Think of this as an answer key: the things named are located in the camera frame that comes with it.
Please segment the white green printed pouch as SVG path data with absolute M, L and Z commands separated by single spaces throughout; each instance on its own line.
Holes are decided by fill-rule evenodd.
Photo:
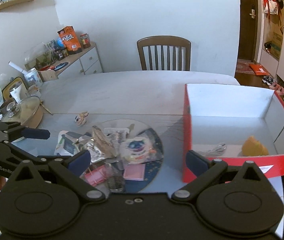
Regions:
M 57 156 L 73 156 L 85 150 L 86 143 L 92 138 L 90 133 L 79 134 L 71 131 L 61 131 L 54 154 Z

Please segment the silver foil snack bag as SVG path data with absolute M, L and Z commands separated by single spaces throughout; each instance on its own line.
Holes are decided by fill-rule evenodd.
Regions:
M 113 144 L 98 126 L 92 127 L 91 135 L 79 137 L 78 145 L 79 150 L 88 150 L 91 164 L 112 159 L 118 155 Z

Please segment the yellow plush toy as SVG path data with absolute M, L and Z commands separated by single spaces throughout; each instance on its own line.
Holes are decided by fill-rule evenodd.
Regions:
M 250 136 L 242 145 L 242 155 L 245 157 L 266 156 L 269 155 L 269 151 L 254 136 Z

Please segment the round cartoon face packet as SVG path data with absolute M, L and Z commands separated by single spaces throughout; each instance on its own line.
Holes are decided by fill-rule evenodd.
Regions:
M 162 151 L 147 137 L 135 137 L 123 141 L 119 147 L 119 153 L 126 165 L 143 164 L 163 159 Z

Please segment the pink binder clip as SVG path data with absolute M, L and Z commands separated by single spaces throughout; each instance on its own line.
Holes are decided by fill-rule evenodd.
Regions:
M 96 187 L 107 180 L 105 165 L 99 166 L 95 169 L 88 169 L 84 175 L 84 180 L 91 186 Z

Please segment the white mug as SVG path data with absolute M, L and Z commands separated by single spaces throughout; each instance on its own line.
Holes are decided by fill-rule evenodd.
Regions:
M 25 98 L 25 87 L 22 81 L 15 83 L 9 90 L 11 97 L 19 103 L 22 99 Z

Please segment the small cartoon figurine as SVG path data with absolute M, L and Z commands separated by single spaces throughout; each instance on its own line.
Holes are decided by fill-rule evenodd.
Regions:
M 75 117 L 75 123 L 77 126 L 83 126 L 88 117 L 89 113 L 88 112 L 81 112 Z

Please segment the red cardboard box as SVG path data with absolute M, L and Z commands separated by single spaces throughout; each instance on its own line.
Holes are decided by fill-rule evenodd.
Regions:
M 284 176 L 284 101 L 270 89 L 188 83 L 184 92 L 184 152 L 217 157 L 213 149 L 226 149 L 220 158 L 229 165 L 254 161 L 268 178 Z M 242 145 L 254 136 L 269 155 L 245 157 Z

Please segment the white text sachet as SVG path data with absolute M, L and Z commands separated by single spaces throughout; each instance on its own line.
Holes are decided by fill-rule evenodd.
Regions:
M 117 145 L 127 139 L 130 130 L 128 128 L 107 127 L 103 129 L 103 132 L 113 145 Z

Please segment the pink sticky note pad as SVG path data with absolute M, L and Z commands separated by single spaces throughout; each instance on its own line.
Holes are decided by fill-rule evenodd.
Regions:
M 131 164 L 124 168 L 123 178 L 125 180 L 143 181 L 145 176 L 145 164 Z

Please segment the glass terrarium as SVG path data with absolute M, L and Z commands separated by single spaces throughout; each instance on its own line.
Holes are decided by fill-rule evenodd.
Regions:
M 52 65 L 54 62 L 51 48 L 47 43 L 43 42 L 27 50 L 23 54 L 23 59 L 27 70 L 33 68 L 40 70 Z

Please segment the white sideboard cabinet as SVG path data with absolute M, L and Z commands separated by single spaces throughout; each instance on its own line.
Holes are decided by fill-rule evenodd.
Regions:
M 77 77 L 81 75 L 91 75 L 103 73 L 103 67 L 98 52 L 98 47 L 95 42 L 90 42 L 90 47 L 83 49 L 81 53 L 69 55 L 68 57 L 57 61 L 54 66 L 65 64 L 63 68 L 57 71 L 47 69 L 39 71 L 39 75 L 43 82 L 57 80 L 58 78 Z

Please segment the orange snack bag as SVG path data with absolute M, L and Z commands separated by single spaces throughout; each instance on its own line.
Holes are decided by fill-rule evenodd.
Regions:
M 65 26 L 58 31 L 58 35 L 70 55 L 82 52 L 80 41 L 77 38 L 73 26 Z

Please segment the orange red floor mat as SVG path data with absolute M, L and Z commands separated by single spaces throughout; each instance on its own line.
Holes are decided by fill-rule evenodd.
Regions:
M 269 72 L 261 64 L 250 63 L 249 67 L 253 70 L 256 76 L 269 75 Z

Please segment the red sauce jar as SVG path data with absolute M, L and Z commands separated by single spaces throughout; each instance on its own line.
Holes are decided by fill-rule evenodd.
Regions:
M 90 47 L 90 39 L 89 39 L 88 34 L 81 34 L 80 39 L 81 39 L 82 46 L 83 46 L 84 49 Z

